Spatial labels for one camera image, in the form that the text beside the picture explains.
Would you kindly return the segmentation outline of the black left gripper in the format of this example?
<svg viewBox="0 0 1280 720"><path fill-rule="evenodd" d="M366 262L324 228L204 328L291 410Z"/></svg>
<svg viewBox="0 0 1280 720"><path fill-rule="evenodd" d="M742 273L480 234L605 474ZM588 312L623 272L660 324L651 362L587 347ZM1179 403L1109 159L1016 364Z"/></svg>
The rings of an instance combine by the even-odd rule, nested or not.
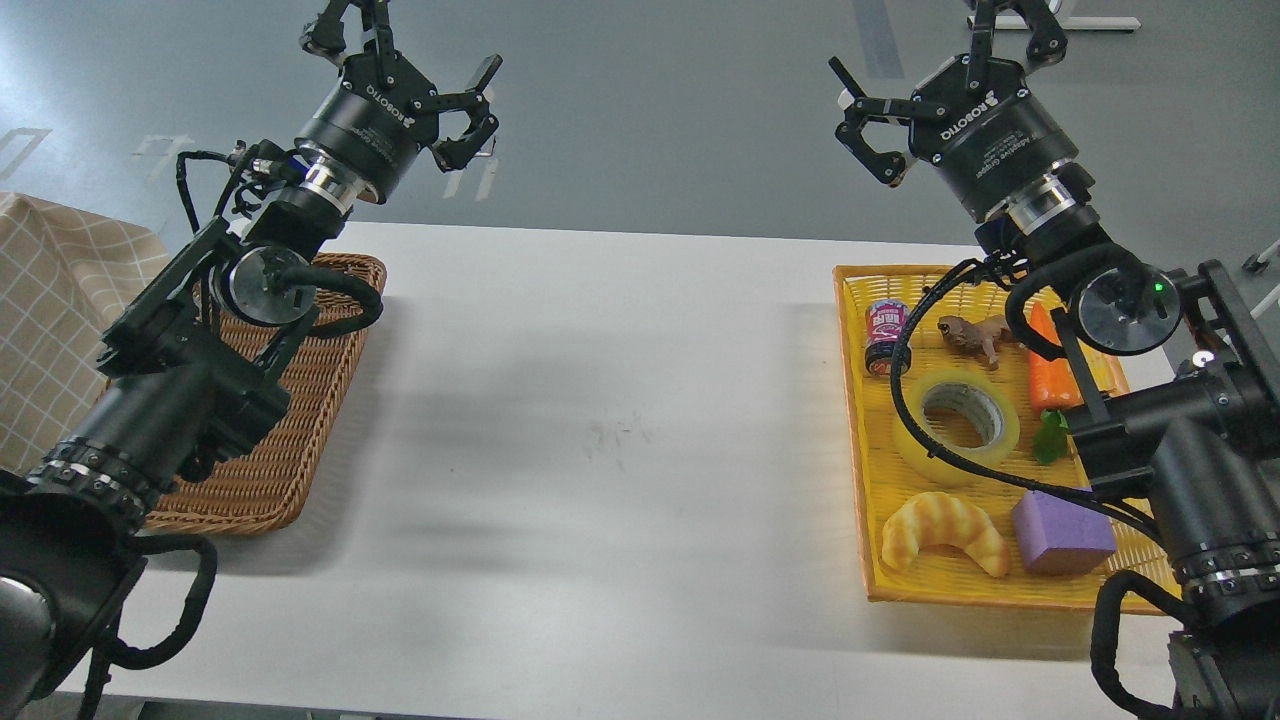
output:
<svg viewBox="0 0 1280 720"><path fill-rule="evenodd" d="M351 56L343 20L349 6L360 10L364 33L364 53ZM497 133L499 122L485 92L503 56L484 58L466 88L436 99L438 114L467 118L458 137L440 137L440 122L429 113L435 85L393 51L388 1L326 1L303 26L300 46L340 72L294 146L308 161L325 156L352 170L365 183L360 197L366 202L387 202L431 143L436 167L448 173L465 169Z"/></svg>

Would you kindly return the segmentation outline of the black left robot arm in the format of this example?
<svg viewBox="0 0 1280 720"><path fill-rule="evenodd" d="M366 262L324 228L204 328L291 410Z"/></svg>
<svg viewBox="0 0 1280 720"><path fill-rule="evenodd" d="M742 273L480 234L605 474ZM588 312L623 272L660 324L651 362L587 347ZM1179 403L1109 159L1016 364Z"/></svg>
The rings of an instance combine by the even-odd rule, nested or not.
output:
<svg viewBox="0 0 1280 720"><path fill-rule="evenodd" d="M90 661L79 716L113 667L165 664L192 639L218 573L200 536L142 527L180 480L250 454L291 406L282 377L307 338L353 334L381 315L366 281L315 264L358 201L384 204L422 152L462 170L497 132L485 58L442 92L397 46L385 1L361 1L362 47L346 46L347 1L329 1L300 46L337 82L291 149L239 143L196 158L230 169L206 220L175 181L193 238L102 333L109 386L27 473L3 473L3 716L51 694Z"/></svg>

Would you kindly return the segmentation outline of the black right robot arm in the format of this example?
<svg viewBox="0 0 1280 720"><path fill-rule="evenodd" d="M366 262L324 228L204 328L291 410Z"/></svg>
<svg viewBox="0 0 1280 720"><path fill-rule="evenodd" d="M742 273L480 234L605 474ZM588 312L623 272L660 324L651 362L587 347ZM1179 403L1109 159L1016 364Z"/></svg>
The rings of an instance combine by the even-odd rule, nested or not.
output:
<svg viewBox="0 0 1280 720"><path fill-rule="evenodd" d="M838 58L841 142L895 187L931 164L977 223L984 259L928 286L890 357L904 429L950 466L1117 520L1167 556L1179 593L1119 571L1094 605L1091 669L1139 719L1277 716L1277 356L1221 263L1162 272L1115 243L1091 206L1078 147L1027 78L1065 58L1044 1L972 1L972 44L906 97L873 97ZM1069 363L1083 404L1068 429L1091 488L963 457L929 437L901 375L925 314L963 283L1006 293L1033 354Z"/></svg>

